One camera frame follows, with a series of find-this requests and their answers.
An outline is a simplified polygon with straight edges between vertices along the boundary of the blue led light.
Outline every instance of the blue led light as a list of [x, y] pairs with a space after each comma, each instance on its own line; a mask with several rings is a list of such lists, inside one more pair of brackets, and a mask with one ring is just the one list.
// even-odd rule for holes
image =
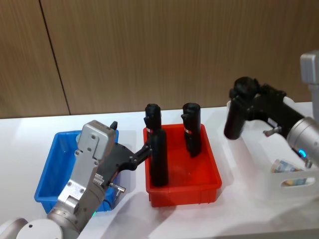
[[302, 149], [299, 150], [299, 154], [301, 154], [303, 158], [306, 158], [307, 156], [306, 152]]

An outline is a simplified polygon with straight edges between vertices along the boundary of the wood panel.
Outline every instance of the wood panel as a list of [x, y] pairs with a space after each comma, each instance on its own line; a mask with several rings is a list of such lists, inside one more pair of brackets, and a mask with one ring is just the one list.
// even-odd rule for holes
[[224, 106], [251, 76], [308, 101], [317, 0], [41, 0], [72, 114]]
[[0, 118], [68, 115], [38, 0], [0, 0]]

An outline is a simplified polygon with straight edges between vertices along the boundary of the white table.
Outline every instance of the white table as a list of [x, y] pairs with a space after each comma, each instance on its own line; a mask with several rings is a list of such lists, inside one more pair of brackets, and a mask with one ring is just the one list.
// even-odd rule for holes
[[[311, 103], [298, 103], [296, 107], [303, 114], [312, 114]], [[162, 111], [162, 124], [182, 123], [180, 115], [181, 110]], [[248, 238], [245, 234], [294, 230], [305, 230], [305, 238], [304, 235], [318, 233], [318, 200], [267, 202], [247, 193], [249, 188], [223, 135], [226, 115], [226, 107], [201, 111], [223, 181], [215, 203], [152, 208], [145, 189], [145, 167], [141, 164], [135, 172], [121, 173], [121, 185], [127, 193], [113, 211], [97, 213], [79, 238]], [[144, 112], [137, 112], [0, 120], [0, 224], [14, 217], [28, 221], [45, 217], [42, 205], [33, 196], [57, 132], [81, 129], [91, 120], [106, 125], [116, 120], [119, 143], [137, 151], [143, 145], [143, 117]]]

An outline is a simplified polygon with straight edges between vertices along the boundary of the blue plastic bin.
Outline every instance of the blue plastic bin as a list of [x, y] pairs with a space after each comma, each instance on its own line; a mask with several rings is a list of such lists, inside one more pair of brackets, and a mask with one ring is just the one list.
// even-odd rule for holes
[[[59, 132], [54, 136], [51, 149], [46, 160], [34, 199], [41, 203], [45, 212], [49, 213], [58, 201], [58, 196], [69, 181], [75, 163], [74, 151], [77, 149], [76, 136], [81, 131]], [[115, 142], [118, 142], [119, 131], [116, 130]], [[105, 200], [97, 210], [111, 210], [115, 200], [115, 189], [109, 187]]]

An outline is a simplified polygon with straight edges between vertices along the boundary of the red plastic bin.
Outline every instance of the red plastic bin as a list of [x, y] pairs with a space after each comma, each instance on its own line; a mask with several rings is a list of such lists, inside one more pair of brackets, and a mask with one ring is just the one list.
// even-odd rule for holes
[[[186, 149], [184, 125], [163, 125], [167, 135], [169, 183], [163, 187], [152, 185], [149, 159], [145, 161], [146, 191], [152, 207], [211, 203], [216, 201], [222, 181], [211, 151], [205, 126], [201, 125], [201, 153], [191, 158]], [[147, 140], [146, 128], [143, 130]]]

